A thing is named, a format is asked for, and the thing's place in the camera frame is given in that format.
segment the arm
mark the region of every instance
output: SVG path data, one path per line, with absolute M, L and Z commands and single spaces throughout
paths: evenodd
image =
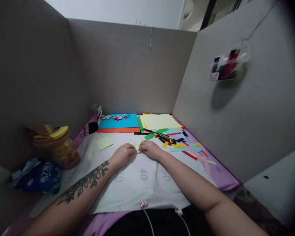
M 236 204 L 193 169 L 161 150 L 152 141 L 143 141 L 139 150 L 159 161 L 190 202 L 205 213 L 216 235 L 266 235 Z
M 23 235 L 64 235 L 73 230 L 87 214 L 107 180 L 135 152 L 131 144 L 119 147 L 109 160 L 81 178 L 50 204 Z

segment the clothing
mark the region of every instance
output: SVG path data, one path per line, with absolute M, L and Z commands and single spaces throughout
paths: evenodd
M 188 230 L 175 209 L 147 209 L 146 213 L 152 223 L 154 235 L 186 235 Z M 183 209 L 185 220 L 191 235 L 214 235 L 204 214 L 194 206 Z M 151 236 L 152 230 L 143 210 L 133 211 L 119 219 L 105 236 L 115 235 L 146 235 Z

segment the wire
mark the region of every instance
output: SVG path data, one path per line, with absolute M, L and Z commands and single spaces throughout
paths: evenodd
M 147 215 L 147 219 L 148 219 L 148 221 L 150 222 L 151 229 L 152 229 L 152 234 L 153 234 L 153 236 L 154 236 L 154 231 L 153 231 L 152 223 L 151 223 L 150 218 L 148 217 L 148 215 Z
M 186 227 L 187 227 L 187 230 L 188 230 L 188 234 L 189 234 L 189 236 L 191 236 L 190 235 L 190 231 L 189 231 L 189 228 L 188 228 L 188 226 L 187 226 L 187 224 L 186 224 L 186 222 L 185 222 L 185 220 L 181 217 L 181 215 L 179 215 L 180 216 L 180 218 L 183 220 L 183 222 L 185 223 L 185 225 L 186 225 Z
M 278 0 L 276 0 L 276 1 L 272 4 L 272 6 L 271 6 L 270 9 L 268 10 L 268 12 L 265 14 L 265 16 L 259 21 L 259 23 L 258 23 L 257 26 L 255 27 L 255 29 L 253 30 L 253 32 L 251 33 L 251 35 L 250 35 L 248 38 L 246 38 L 246 39 L 243 39 L 243 38 L 242 38 L 242 42 L 243 42 L 243 41 L 247 41 L 247 40 L 249 40 L 249 39 L 251 38 L 251 36 L 253 35 L 253 33 L 256 31 L 256 29 L 259 27 L 259 25 L 263 22 L 263 20 L 267 17 L 267 15 L 270 13 L 270 11 L 273 9 L 274 5 L 275 5 L 277 2 L 278 2 Z

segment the yellow lid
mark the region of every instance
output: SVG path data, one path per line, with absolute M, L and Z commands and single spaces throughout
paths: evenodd
M 49 137 L 52 137 L 53 139 L 58 139 L 58 138 L 61 138 L 62 136 L 64 136 L 67 131 L 68 131 L 68 126 L 63 126 L 63 127 L 60 127 L 53 134 L 49 135 Z

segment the hand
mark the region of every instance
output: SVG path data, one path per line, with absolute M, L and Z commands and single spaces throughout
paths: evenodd
M 148 157 L 159 160 L 163 150 L 153 141 L 144 140 L 140 144 L 139 151 L 143 151 Z
M 133 153 L 136 153 L 136 149 L 133 145 L 125 143 L 112 155 L 109 161 L 114 162 L 118 168 L 123 167 L 130 161 Z

